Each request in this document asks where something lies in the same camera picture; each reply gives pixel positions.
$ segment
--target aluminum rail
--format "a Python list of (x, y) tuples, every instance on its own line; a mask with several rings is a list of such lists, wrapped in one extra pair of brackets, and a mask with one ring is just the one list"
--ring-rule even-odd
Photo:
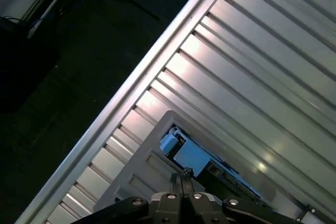
[(189, 0), (17, 223), (90, 214), (168, 110), (336, 220), (335, 106), (336, 0)]

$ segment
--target screw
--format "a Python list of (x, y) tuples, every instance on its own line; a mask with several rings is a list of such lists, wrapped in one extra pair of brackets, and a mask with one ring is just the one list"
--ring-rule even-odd
[(239, 201), (236, 200), (236, 199), (231, 199), (231, 200), (229, 200), (229, 203), (233, 206), (237, 206), (239, 204)]
[(142, 204), (142, 200), (140, 200), (140, 199), (135, 199), (134, 201), (132, 201), (132, 204), (133, 205), (141, 205)]
[(202, 197), (202, 194), (194, 194), (195, 199), (200, 199)]
[(167, 196), (167, 198), (168, 198), (168, 199), (175, 199), (175, 198), (176, 198), (176, 195), (174, 195), (174, 194), (169, 194), (169, 195)]

